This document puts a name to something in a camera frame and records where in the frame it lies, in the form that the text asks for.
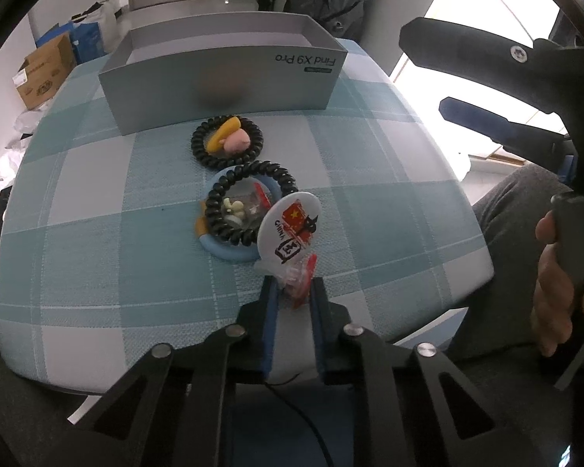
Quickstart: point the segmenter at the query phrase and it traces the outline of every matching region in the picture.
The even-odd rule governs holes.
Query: screw
[[[430,342],[422,342],[417,345],[417,352],[426,358],[432,358],[437,354],[437,348],[433,346]]]
[[[358,337],[364,332],[364,328],[354,323],[344,326],[344,333],[349,337]]]
[[[171,346],[168,344],[156,344],[151,348],[151,355],[154,358],[166,358],[171,354]]]
[[[225,333],[228,337],[242,337],[246,334],[246,330],[242,325],[233,324],[225,329]]]
[[[511,56],[515,61],[520,63],[525,63],[528,60],[528,53],[523,47],[519,45],[514,45],[511,47]]]

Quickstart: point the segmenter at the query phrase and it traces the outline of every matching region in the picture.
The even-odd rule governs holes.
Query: hand
[[[575,291],[556,259],[556,226],[551,212],[536,225],[537,240],[547,244],[540,256],[530,323],[543,356],[550,357],[572,332]]]

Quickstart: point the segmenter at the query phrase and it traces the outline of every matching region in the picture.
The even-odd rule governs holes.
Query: brown cardboard box
[[[13,82],[26,107],[34,109],[56,95],[75,66],[69,33],[63,33],[26,56]]]

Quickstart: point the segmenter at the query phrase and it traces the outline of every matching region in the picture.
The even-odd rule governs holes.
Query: pink toy
[[[243,129],[236,130],[223,142],[223,150],[228,156],[246,151],[251,145],[251,138]]]

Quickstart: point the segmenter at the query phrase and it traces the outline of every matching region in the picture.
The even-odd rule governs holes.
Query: black coiled ring
[[[243,246],[257,243],[259,228],[255,230],[251,228],[244,230],[234,228],[223,219],[221,212],[224,194],[238,181],[249,176],[272,177],[279,184],[282,197],[298,191],[296,181],[288,170],[282,168],[279,163],[271,163],[269,161],[254,161],[253,163],[238,165],[234,170],[228,170],[224,176],[220,176],[218,182],[212,186],[212,190],[210,190],[206,199],[206,221],[212,235],[216,235],[224,242],[229,241],[234,246],[239,243],[242,243]]]
[[[262,152],[264,146],[264,136],[262,131],[253,121],[247,118],[238,118],[240,127],[249,135],[251,144],[242,154],[230,158],[218,158],[212,156],[206,151],[204,138],[212,130],[216,131],[220,126],[233,116],[216,116],[201,123],[201,125],[192,134],[190,148],[193,156],[204,166],[213,170],[222,170],[234,165],[244,165],[254,161]]]

